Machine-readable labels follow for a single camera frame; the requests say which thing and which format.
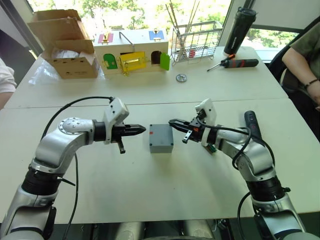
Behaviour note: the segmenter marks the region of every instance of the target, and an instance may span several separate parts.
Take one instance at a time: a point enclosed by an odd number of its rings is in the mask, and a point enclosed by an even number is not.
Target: green shirt
[[[320,22],[290,45],[307,60],[316,78],[320,78]]]

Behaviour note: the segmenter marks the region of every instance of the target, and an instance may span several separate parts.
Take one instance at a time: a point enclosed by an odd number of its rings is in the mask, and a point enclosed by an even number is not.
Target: white table
[[[149,152],[149,124],[172,118],[191,120],[196,103],[129,105],[128,124],[147,127],[143,134],[124,137],[126,154],[116,144],[101,142],[78,151],[79,202],[73,223],[110,223],[182,219],[232,218],[248,192],[231,159],[221,152],[210,156],[200,143],[182,143],[184,134],[173,130],[172,154]],[[214,102],[217,124],[244,126],[244,112],[255,111],[263,139],[273,149],[277,175],[290,187],[299,213],[320,210],[320,144],[289,99]],[[0,216],[27,172],[42,131],[55,107],[4,109],[0,111]],[[65,117],[101,120],[103,106],[71,107]],[[74,161],[65,178],[75,180]],[[62,183],[55,201],[56,223],[67,223],[75,188]],[[242,216],[252,216],[245,201]]]
[[[168,72],[131,73],[128,77],[110,74],[106,76],[107,79],[60,79],[54,83],[32,85],[28,81],[44,61],[39,57],[5,107],[61,107],[87,96],[117,96],[128,105],[190,103],[206,98],[213,101],[232,101],[288,97],[251,47],[241,47],[236,59],[259,59],[256,67],[218,67],[207,72],[207,69],[225,58],[223,49],[217,48],[214,60],[204,58],[194,64],[177,63]],[[186,74],[187,82],[177,82],[177,74]],[[40,78],[42,82],[46,82],[47,76],[42,74]],[[90,100],[77,105],[105,104],[105,100]]]

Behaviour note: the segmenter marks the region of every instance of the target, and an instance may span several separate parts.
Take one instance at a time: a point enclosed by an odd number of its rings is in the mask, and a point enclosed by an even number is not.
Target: cardboard box
[[[52,58],[54,47],[80,54],[75,58]],[[100,65],[91,40],[57,40],[41,55],[63,79],[91,79],[98,76]]]
[[[28,26],[44,48],[56,40],[89,39],[78,12],[73,9],[37,11]]]
[[[61,78],[98,76],[100,66],[94,46],[76,10],[38,11],[28,25],[45,48],[41,56],[55,68]],[[80,55],[74,58],[52,58],[54,48],[75,51]]]

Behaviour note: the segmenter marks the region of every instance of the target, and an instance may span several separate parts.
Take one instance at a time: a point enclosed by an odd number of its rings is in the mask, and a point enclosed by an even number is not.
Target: screwdriver
[[[236,57],[235,54],[231,54],[229,55],[228,57],[226,57],[225,59],[221,60],[220,63],[218,63],[217,65],[214,65],[213,67],[211,67],[210,69],[207,70],[207,72],[209,72],[210,70],[214,69],[215,67],[218,67],[220,66],[224,61],[227,61],[227,60],[231,60],[231,59],[234,59]]]
[[[208,69],[207,72],[209,72],[210,70],[218,66],[224,66],[224,68],[226,69],[248,68],[248,67],[255,67],[258,65],[258,63],[259,63],[258,59],[224,60],[223,62]]]

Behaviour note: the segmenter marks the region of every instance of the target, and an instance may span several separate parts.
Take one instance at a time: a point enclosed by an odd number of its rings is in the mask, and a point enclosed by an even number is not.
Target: white sleeve
[[[0,93],[14,92],[16,90],[16,82],[14,78],[14,70],[6,66],[0,58]]]

